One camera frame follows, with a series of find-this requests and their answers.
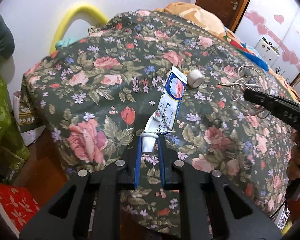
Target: tape roll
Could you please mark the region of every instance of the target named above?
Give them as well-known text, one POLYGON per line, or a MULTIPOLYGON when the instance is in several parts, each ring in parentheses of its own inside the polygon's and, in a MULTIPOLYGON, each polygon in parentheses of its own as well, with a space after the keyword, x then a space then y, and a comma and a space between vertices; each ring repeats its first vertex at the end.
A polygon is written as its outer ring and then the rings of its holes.
POLYGON ((197 88, 204 82, 203 79, 204 77, 201 74, 200 70, 198 69, 191 70, 187 74, 187 78, 188 78, 188 85, 192 88, 197 88))

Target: yellow foam tube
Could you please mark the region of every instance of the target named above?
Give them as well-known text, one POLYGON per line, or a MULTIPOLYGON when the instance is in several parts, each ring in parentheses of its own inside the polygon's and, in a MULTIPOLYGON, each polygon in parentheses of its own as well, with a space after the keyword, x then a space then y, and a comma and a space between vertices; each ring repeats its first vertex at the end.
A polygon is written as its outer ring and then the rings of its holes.
POLYGON ((106 24, 109 21, 109 19, 106 17, 106 15, 103 12, 101 12, 94 5, 91 5, 89 3, 79 3, 79 4, 74 5, 67 11, 66 15, 61 20, 61 22, 57 28, 57 31, 53 36, 49 54, 56 51, 55 44, 58 41, 62 40, 63 36, 66 33, 66 28, 68 27, 68 24, 69 24, 71 18, 74 15, 76 15, 78 12, 85 12, 85 13, 91 15, 102 25, 106 24))

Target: white cap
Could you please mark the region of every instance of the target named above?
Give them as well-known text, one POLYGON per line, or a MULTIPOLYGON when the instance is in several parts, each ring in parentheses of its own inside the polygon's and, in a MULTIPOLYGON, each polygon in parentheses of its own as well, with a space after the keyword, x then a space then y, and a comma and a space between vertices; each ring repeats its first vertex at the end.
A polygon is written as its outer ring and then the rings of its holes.
POLYGON ((159 136, 152 132, 143 132, 140 136, 142 138, 142 153, 153 153, 155 141, 159 136))
POLYGON ((201 74, 199 69, 191 70, 187 74, 187 78, 188 78, 188 85, 192 88, 197 88, 204 82, 203 75, 201 74))

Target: white box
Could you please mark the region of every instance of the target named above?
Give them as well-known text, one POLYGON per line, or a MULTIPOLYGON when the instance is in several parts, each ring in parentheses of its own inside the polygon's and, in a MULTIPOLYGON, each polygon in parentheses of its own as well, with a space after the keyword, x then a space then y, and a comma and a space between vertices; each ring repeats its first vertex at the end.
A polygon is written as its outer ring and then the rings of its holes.
POLYGON ((271 67, 279 58, 279 53, 277 53, 271 46, 272 44, 267 43, 267 41, 262 38, 258 44, 255 46, 256 51, 259 53, 260 57, 267 62, 271 67))

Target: hand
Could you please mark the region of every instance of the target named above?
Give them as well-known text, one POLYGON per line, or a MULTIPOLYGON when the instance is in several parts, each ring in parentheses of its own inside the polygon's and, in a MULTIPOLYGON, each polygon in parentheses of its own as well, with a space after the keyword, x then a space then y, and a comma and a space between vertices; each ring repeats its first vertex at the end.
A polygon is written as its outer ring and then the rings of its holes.
POLYGON ((300 134, 295 133, 293 135, 293 141, 297 144, 291 149, 291 159, 287 168, 287 175, 289 180, 295 180, 300 178, 300 134))

